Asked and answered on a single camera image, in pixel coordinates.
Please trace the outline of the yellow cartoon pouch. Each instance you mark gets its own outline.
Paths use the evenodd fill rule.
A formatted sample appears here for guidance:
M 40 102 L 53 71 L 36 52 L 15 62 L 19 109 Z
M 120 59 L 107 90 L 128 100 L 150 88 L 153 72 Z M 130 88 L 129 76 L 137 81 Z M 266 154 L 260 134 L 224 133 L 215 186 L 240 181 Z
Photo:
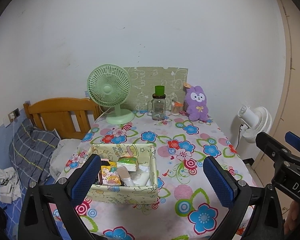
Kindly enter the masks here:
M 121 179 L 117 172 L 117 164 L 113 161 L 108 161 L 108 164 L 101 165 L 102 185 L 120 186 Z

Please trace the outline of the clear plastic packet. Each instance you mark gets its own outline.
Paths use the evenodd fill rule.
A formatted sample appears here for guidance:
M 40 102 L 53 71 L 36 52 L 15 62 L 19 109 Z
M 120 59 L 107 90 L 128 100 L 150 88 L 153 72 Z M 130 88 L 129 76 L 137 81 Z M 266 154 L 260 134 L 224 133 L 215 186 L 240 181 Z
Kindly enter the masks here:
M 149 181 L 149 167 L 139 165 L 136 171 L 129 171 L 130 177 L 136 186 L 146 186 Z

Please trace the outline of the yellow cartoon fabric storage box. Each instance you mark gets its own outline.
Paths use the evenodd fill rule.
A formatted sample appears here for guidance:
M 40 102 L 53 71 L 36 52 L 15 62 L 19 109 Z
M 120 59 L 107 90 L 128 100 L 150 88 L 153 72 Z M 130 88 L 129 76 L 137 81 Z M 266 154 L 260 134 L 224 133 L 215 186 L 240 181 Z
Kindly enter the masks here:
M 88 197 L 113 204 L 154 204 L 159 185 L 153 144 L 93 144 L 89 153 L 102 160 L 100 181 Z

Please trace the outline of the green tissue pack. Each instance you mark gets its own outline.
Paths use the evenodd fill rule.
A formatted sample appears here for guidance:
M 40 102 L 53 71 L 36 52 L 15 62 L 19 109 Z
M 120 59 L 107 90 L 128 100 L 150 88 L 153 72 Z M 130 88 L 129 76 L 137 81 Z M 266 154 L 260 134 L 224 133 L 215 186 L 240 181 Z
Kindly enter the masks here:
M 136 157 L 121 157 L 116 162 L 117 168 L 125 167 L 129 172 L 137 171 L 139 162 Z

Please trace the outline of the pink paper packet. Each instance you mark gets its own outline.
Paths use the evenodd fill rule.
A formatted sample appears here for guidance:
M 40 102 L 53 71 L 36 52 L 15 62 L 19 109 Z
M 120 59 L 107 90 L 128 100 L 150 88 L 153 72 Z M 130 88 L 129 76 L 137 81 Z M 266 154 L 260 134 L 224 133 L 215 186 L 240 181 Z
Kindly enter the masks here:
M 101 165 L 102 166 L 109 166 L 110 165 L 109 160 L 108 159 L 101 159 Z

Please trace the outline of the blue bed sheet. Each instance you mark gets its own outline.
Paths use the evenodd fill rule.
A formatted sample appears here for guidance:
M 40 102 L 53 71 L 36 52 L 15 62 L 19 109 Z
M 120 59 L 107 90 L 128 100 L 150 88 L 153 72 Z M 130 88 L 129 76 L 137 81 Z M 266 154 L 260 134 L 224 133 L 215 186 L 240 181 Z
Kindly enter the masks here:
M 21 198 L 13 201 L 11 204 L 2 203 L 0 201 L 0 207 L 4 210 L 7 217 L 7 225 L 5 233 L 9 239 L 18 239 L 18 226 L 20 213 L 22 209 L 23 200 L 26 193 L 26 188 L 22 187 Z M 61 220 L 59 212 L 55 204 L 50 203 L 50 210 L 55 220 L 58 232 L 61 234 L 62 239 L 71 239 L 68 232 L 66 231 L 64 224 Z

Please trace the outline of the crumpled white cloth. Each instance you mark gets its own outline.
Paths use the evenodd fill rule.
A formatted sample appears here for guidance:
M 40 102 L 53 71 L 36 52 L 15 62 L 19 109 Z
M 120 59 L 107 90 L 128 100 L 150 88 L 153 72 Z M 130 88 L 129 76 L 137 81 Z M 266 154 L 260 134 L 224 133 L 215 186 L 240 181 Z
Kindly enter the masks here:
M 0 201 L 12 204 L 21 198 L 21 185 L 17 172 L 13 167 L 0 169 Z

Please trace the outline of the floral tablecloth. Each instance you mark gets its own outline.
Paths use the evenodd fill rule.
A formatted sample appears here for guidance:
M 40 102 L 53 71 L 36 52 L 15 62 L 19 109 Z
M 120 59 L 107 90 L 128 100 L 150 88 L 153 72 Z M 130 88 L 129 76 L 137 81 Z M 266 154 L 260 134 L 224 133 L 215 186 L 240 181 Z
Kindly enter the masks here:
M 133 121 L 113 126 L 95 121 L 76 150 L 71 151 L 61 177 L 68 177 L 83 165 L 94 144 L 105 144 L 117 156 L 147 153 L 143 144 L 155 146 L 158 194 L 152 204 L 136 197 L 120 204 L 119 186 L 97 185 L 76 207 L 87 228 L 108 239 L 208 239 L 227 213 L 203 172 L 203 161 L 214 157 L 236 180 L 254 185 L 234 146 L 209 119 L 190 121 L 168 115 L 154 121 L 145 111 L 134 113 Z

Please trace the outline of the white floor fan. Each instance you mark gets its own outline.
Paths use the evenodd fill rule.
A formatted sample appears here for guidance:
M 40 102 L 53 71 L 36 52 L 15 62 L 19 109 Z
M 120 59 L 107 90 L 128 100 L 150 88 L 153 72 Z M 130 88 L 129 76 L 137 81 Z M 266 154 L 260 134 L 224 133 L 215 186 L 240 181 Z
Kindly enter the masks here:
M 259 133 L 268 133 L 273 123 L 271 114 L 262 106 L 252 109 L 247 105 L 243 105 L 237 116 L 245 125 L 242 137 L 251 144 L 255 143 Z

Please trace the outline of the grey plaid pillow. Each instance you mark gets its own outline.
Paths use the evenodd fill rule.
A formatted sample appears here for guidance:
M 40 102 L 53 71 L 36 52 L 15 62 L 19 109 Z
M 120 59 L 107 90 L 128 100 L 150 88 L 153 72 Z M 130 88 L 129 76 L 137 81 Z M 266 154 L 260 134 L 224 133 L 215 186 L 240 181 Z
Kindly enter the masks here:
M 16 168 L 22 187 L 34 181 L 40 185 L 51 177 L 50 160 L 60 137 L 56 130 L 46 131 L 25 119 L 15 132 L 9 146 L 9 157 Z

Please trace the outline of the white bed sheet bundle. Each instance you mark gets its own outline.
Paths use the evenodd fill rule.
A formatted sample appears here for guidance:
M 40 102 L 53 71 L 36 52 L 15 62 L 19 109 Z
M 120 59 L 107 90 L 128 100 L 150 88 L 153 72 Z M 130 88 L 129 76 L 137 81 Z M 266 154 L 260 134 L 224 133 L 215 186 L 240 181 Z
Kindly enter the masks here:
M 63 171 L 66 162 L 77 151 L 81 141 L 79 139 L 62 139 L 59 141 L 57 148 L 54 150 L 50 159 L 50 174 L 56 181 Z

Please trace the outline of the purple rabbit plush toy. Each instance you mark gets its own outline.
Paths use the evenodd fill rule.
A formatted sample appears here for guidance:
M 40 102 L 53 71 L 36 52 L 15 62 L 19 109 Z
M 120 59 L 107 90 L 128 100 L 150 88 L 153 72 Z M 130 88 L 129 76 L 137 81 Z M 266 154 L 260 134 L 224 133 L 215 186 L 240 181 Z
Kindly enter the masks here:
M 190 121 L 206 122 L 209 119 L 207 98 L 202 87 L 186 87 L 186 95 L 184 101 L 186 103 L 186 114 Z

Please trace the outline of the toothpick jar orange lid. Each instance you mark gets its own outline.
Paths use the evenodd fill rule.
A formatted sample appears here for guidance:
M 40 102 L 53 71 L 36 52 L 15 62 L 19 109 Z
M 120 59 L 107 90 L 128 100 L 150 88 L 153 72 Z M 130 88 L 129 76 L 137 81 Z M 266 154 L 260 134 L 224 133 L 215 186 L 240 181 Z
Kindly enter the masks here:
M 183 110 L 183 104 L 172 100 L 171 102 L 171 114 L 172 115 L 179 115 L 180 112 Z

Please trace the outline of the wooden bed headboard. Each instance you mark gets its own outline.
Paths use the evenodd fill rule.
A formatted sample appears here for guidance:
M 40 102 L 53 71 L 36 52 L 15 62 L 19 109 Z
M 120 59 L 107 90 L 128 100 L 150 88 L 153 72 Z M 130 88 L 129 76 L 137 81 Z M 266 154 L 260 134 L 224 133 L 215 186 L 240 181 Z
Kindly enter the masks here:
M 100 106 L 88 98 L 52 98 L 34 104 L 24 103 L 25 114 L 34 126 L 57 131 L 61 139 L 83 139 L 90 131 L 88 115 L 101 115 Z

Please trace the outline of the glass mason jar mug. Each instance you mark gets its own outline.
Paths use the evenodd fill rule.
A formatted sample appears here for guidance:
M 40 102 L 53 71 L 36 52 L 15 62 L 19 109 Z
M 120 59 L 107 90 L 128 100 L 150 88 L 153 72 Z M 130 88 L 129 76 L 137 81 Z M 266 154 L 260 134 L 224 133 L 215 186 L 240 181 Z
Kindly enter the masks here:
M 152 95 L 147 102 L 147 112 L 154 121 L 162 121 L 166 118 L 166 95 Z

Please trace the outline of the green cup on jar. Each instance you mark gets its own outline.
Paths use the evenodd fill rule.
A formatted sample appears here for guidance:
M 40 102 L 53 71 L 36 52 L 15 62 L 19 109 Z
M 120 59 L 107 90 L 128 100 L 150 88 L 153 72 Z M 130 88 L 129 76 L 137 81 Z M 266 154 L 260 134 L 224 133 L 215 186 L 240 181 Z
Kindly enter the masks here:
M 165 95 L 165 86 L 155 86 L 155 95 L 164 96 Z

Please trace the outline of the green desk fan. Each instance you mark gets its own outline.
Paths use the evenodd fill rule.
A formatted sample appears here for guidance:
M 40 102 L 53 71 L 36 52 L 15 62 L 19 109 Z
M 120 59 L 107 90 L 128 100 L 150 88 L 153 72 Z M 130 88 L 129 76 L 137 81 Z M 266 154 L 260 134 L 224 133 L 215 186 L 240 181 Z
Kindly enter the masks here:
M 101 65 L 87 79 L 87 91 L 91 100 L 112 109 L 106 114 L 106 122 L 111 125 L 126 124 L 134 119 L 131 110 L 121 107 L 128 99 L 130 90 L 129 74 L 117 65 Z

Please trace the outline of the wall power socket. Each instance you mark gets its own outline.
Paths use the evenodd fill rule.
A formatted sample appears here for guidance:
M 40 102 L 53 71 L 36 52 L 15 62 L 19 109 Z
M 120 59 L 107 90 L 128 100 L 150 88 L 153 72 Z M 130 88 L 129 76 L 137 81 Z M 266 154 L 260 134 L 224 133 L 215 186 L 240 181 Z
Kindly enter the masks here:
M 8 119 L 10 122 L 13 122 L 16 118 L 20 116 L 19 108 L 16 108 L 11 113 L 8 114 Z

